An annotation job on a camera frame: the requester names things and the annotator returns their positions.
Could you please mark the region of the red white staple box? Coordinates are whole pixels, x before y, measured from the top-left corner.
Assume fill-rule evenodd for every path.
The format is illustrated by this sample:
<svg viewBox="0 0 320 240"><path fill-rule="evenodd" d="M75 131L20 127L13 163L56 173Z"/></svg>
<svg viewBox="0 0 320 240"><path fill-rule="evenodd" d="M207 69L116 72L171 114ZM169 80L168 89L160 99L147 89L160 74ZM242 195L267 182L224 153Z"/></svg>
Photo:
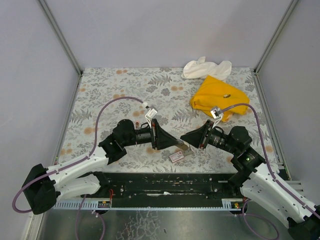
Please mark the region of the red white staple box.
<svg viewBox="0 0 320 240"><path fill-rule="evenodd" d="M169 156L170 161L171 161L172 163L175 163L175 162L177 162L177 161L179 161L179 160L182 160L184 157L185 157L185 156L184 156L184 154L183 154L182 151L175 152L175 153L173 153L173 154L171 154L171 155Z"/></svg>

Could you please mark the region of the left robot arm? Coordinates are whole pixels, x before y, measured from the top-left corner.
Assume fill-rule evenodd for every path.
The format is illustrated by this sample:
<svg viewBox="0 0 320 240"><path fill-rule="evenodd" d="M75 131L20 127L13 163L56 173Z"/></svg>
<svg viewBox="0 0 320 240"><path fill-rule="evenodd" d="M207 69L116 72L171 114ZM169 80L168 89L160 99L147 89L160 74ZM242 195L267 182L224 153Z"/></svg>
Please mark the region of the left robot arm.
<svg viewBox="0 0 320 240"><path fill-rule="evenodd" d="M161 128L153 118L146 127L135 129L129 119L122 119L111 134L93 151L74 158L70 163L49 167L35 165L23 185L23 194L33 214L50 210L57 201L95 194L101 187L92 170L110 165L127 154L126 147L150 143L154 150L172 146L183 148L184 142Z"/></svg>

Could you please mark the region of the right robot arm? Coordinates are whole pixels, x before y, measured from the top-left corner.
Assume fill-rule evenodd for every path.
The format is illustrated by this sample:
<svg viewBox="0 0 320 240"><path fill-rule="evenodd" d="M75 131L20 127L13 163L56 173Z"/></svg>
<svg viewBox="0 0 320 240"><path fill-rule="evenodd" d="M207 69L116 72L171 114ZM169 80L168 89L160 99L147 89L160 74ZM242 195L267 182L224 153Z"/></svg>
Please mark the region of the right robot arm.
<svg viewBox="0 0 320 240"><path fill-rule="evenodd" d="M202 127L181 136L195 148L208 145L233 155L237 172L228 180L241 194L277 218L294 240L320 237L320 207L293 189L251 146L252 138L244 126L233 127L228 134L208 120Z"/></svg>

